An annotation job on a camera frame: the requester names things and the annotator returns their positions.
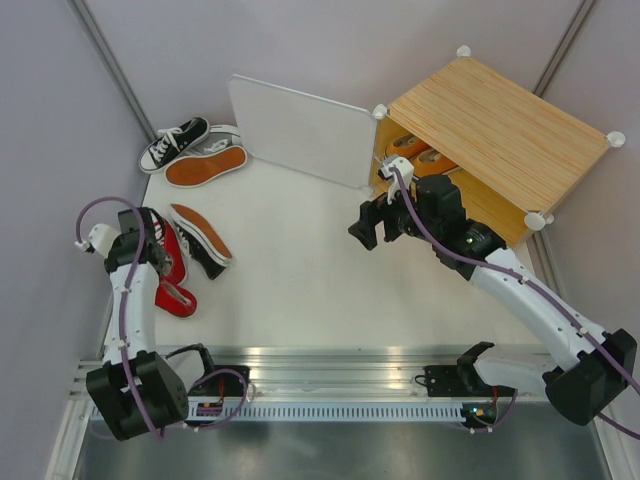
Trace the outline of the red sneaker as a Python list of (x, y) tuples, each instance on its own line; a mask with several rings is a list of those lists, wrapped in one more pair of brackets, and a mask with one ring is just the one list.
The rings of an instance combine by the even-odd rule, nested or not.
[(155, 305), (177, 318), (189, 318), (198, 308), (196, 297), (180, 285), (161, 281), (155, 296)]
[(171, 267), (164, 278), (171, 283), (181, 284), (186, 280), (185, 266), (179, 241), (171, 224), (155, 210), (150, 210), (156, 240), (171, 260)]

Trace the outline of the white cabinet door panel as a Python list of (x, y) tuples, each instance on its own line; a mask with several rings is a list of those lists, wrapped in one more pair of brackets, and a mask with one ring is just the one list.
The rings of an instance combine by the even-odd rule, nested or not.
[(377, 133), (369, 111), (237, 74), (227, 86), (254, 158), (351, 188), (369, 184)]

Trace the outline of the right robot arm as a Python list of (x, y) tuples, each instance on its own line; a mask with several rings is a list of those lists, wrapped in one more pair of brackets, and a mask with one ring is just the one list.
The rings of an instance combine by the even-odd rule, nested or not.
[(501, 355), (495, 344), (480, 342), (458, 360), (463, 392), (506, 387), (543, 395), (565, 419), (584, 426), (602, 418), (627, 387), (639, 387), (635, 338), (624, 329), (606, 331), (539, 281), (499, 235), (468, 218), (447, 176), (423, 177), (413, 189), (396, 178), (387, 193), (360, 205), (348, 232), (373, 250), (378, 226), (387, 242), (407, 235), (430, 243), (444, 266), (497, 299), (554, 361), (547, 366), (526, 355)]

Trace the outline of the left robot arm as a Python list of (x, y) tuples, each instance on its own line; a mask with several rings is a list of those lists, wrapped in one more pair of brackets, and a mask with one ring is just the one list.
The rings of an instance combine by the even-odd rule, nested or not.
[(156, 350), (155, 314), (179, 319), (197, 310), (182, 284), (187, 268), (176, 233), (151, 208), (119, 212), (120, 230), (108, 233), (102, 254), (113, 292), (109, 343), (101, 367), (86, 388), (113, 436), (128, 440), (186, 419), (188, 390), (206, 396), (218, 372), (205, 362), (190, 364), (181, 378)]

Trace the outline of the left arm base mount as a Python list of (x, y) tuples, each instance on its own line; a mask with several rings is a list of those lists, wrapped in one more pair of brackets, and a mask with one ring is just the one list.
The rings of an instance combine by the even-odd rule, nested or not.
[(165, 355), (167, 363), (189, 388), (190, 396), (240, 398), (250, 384), (250, 368), (246, 365), (217, 363), (201, 343), (187, 345)]

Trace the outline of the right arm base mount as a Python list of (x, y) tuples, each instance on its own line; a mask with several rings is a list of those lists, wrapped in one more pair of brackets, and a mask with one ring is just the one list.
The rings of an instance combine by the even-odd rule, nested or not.
[(470, 398), (482, 393), (471, 365), (427, 365), (413, 381), (426, 390), (429, 398)]

